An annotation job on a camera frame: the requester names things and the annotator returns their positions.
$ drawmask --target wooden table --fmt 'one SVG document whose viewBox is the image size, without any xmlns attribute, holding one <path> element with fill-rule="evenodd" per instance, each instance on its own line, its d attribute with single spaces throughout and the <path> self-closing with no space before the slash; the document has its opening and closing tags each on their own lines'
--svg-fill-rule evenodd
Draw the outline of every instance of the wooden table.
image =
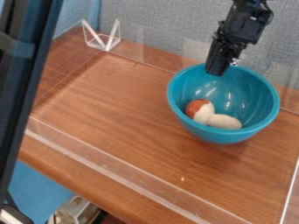
<svg viewBox="0 0 299 224">
<path fill-rule="evenodd" d="M 129 41 L 113 53 L 100 52 L 72 29 L 52 44 L 29 122 L 30 133 L 60 143 L 25 136 L 20 159 L 127 223 L 279 223 L 299 152 L 299 116 L 287 110 L 299 111 L 299 94 L 277 87 L 283 109 L 249 140 L 204 143 L 179 124 L 165 99 L 173 72 L 195 63 Z M 105 153 L 133 167 L 148 192 L 89 165 L 101 165 Z M 151 192 L 160 186 L 169 192 Z M 185 195 L 179 202 L 173 189 Z M 299 221 L 297 200 L 293 193 L 287 223 Z M 196 206 L 204 213 L 188 213 Z"/>
</svg>

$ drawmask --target teal bowl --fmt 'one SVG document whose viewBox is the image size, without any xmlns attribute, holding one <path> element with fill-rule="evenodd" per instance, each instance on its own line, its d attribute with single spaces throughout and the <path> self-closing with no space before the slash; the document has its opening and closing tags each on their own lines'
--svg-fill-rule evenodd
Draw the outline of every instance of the teal bowl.
<svg viewBox="0 0 299 224">
<path fill-rule="evenodd" d="M 205 73 L 204 64 L 183 69 L 171 79 L 167 98 L 184 128 L 216 144 L 233 144 L 252 137 L 275 120 L 280 106 L 272 84 L 241 66 L 229 67 L 220 77 Z M 236 117 L 243 128 L 217 129 L 195 122 L 184 110 L 200 98 L 212 102 L 217 114 Z"/>
</svg>

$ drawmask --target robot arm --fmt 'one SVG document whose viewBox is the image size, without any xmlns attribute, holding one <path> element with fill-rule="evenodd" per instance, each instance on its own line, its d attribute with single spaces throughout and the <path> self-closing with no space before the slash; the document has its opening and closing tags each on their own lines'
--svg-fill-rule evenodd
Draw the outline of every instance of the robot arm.
<svg viewBox="0 0 299 224">
<path fill-rule="evenodd" d="M 247 45 L 257 43 L 272 19 L 273 12 L 268 8 L 267 0 L 233 0 L 228 17 L 219 22 L 215 32 L 205 63 L 207 73 L 223 75 Z"/>
</svg>

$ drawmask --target black frame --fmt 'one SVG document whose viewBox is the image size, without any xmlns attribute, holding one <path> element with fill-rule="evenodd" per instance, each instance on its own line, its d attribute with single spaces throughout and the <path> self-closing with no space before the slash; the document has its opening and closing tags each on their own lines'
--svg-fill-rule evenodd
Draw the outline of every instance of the black frame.
<svg viewBox="0 0 299 224">
<path fill-rule="evenodd" d="M 0 19 L 0 202 L 14 169 L 25 124 L 62 0 L 5 0 Z"/>
</svg>

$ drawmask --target bowl rim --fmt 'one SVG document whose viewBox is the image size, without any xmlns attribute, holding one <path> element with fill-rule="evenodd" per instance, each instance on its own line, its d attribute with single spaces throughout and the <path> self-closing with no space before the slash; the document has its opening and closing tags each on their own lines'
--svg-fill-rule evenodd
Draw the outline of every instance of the bowl rim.
<svg viewBox="0 0 299 224">
<path fill-rule="evenodd" d="M 204 124 L 200 124 L 197 122 L 195 122 L 179 109 L 179 107 L 176 106 L 176 103 L 173 101 L 173 95 L 172 95 L 172 89 L 173 89 L 173 83 L 176 82 L 176 80 L 180 78 L 180 76 L 183 76 L 188 71 L 191 71 L 192 69 L 197 68 L 197 67 L 204 67 L 205 64 L 199 64 L 195 66 L 189 66 L 187 68 L 184 68 L 171 79 L 171 81 L 168 82 L 167 85 L 167 99 L 168 99 L 168 104 L 172 108 L 172 111 L 175 112 L 175 114 L 180 117 L 180 119 L 183 119 L 183 121 L 185 123 L 188 123 L 192 127 L 199 128 L 207 132 L 212 132 L 215 134 L 245 134 L 245 133 L 251 133 L 251 132 L 256 132 L 259 130 L 261 130 L 276 118 L 279 109 L 280 109 L 280 98 L 276 92 L 276 89 L 273 87 L 273 85 L 269 83 L 269 81 L 264 78 L 264 76 L 261 74 L 259 74 L 257 72 L 252 71 L 251 69 L 243 67 L 243 66 L 237 66 L 235 67 L 239 70 L 243 70 L 245 73 L 249 73 L 251 75 L 255 76 L 255 78 L 257 78 L 259 80 L 261 80 L 261 82 L 265 84 L 271 95 L 272 95 L 272 99 L 273 99 L 273 107 L 271 109 L 271 112 L 268 113 L 265 119 L 256 123 L 255 125 L 245 127 L 244 129 L 217 129 L 213 128 L 211 126 L 207 126 Z"/>
</svg>

